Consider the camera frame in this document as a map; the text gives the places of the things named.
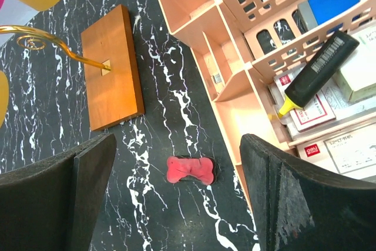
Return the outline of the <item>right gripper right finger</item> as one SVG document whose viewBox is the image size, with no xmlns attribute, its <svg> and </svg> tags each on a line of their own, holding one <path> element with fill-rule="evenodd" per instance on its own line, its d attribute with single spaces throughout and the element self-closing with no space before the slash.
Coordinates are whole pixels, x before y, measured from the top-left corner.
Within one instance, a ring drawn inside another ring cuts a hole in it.
<svg viewBox="0 0 376 251">
<path fill-rule="evenodd" d="M 261 250 L 374 250 L 375 184 L 245 134 L 240 156 Z"/>
</svg>

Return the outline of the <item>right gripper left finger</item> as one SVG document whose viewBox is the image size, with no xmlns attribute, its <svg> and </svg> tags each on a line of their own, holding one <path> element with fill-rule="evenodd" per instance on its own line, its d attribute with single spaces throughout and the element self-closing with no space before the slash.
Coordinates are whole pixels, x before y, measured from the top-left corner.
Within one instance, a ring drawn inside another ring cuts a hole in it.
<svg viewBox="0 0 376 251">
<path fill-rule="evenodd" d="M 88 250 L 116 148 L 104 133 L 1 174 L 1 250 Z"/>
</svg>

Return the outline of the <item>yellow-base amber wine glass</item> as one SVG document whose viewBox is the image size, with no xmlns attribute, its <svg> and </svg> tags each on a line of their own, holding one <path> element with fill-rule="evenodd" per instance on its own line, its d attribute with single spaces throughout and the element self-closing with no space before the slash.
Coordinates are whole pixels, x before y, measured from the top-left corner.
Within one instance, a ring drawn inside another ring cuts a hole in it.
<svg viewBox="0 0 376 251">
<path fill-rule="evenodd" d="M 5 73 L 0 71 L 0 126 L 2 126 L 8 108 L 9 83 Z"/>
</svg>

